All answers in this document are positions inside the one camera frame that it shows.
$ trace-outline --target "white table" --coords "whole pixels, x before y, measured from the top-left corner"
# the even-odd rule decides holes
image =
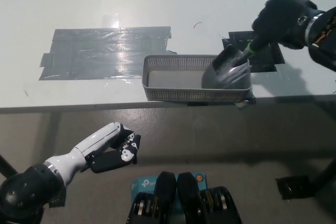
[[[218,54],[229,31],[251,30],[266,0],[0,0],[0,112],[177,106],[147,101],[141,79],[38,81],[55,29],[101,28],[118,13],[120,27],[171,26],[168,50]],[[334,0],[312,0],[328,10]],[[286,64],[253,74],[256,102],[333,101],[336,73],[307,49],[281,48]]]

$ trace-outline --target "teal box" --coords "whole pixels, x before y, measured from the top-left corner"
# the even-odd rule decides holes
[[[192,174],[194,175],[195,179],[198,182],[198,188],[200,190],[207,189],[205,173],[192,173]],[[152,194],[154,192],[157,177],[158,175],[144,176],[144,177],[137,178],[137,180],[135,180],[132,184],[132,191],[131,191],[132,202],[134,201],[134,198],[136,197],[138,193]],[[177,190],[176,190],[172,213],[173,214],[183,214],[183,209],[180,203],[180,199],[177,195]]]

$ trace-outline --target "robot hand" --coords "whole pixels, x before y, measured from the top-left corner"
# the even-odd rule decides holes
[[[252,51],[272,42],[291,49],[307,46],[315,62],[336,71],[336,7],[324,12],[309,0],[269,0],[252,28],[257,34]]]
[[[39,223],[43,205],[64,206],[66,186],[77,172],[95,173],[137,163],[140,135],[120,123],[110,123],[93,133],[68,154],[33,165],[0,186],[0,223]],[[115,151],[106,152],[111,147]]]

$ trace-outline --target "gray basket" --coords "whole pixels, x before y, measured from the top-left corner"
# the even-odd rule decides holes
[[[250,90],[202,89],[202,75],[214,55],[149,55],[143,66],[142,85],[148,100],[170,102],[241,102]]]

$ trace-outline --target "metal stand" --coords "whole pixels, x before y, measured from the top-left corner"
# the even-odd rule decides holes
[[[0,173],[6,178],[10,178],[18,172],[0,155]]]
[[[336,158],[311,182],[315,192],[322,189],[328,182],[336,177]]]
[[[327,183],[336,177],[336,158],[312,181],[307,175],[276,179],[282,199],[314,197]]]

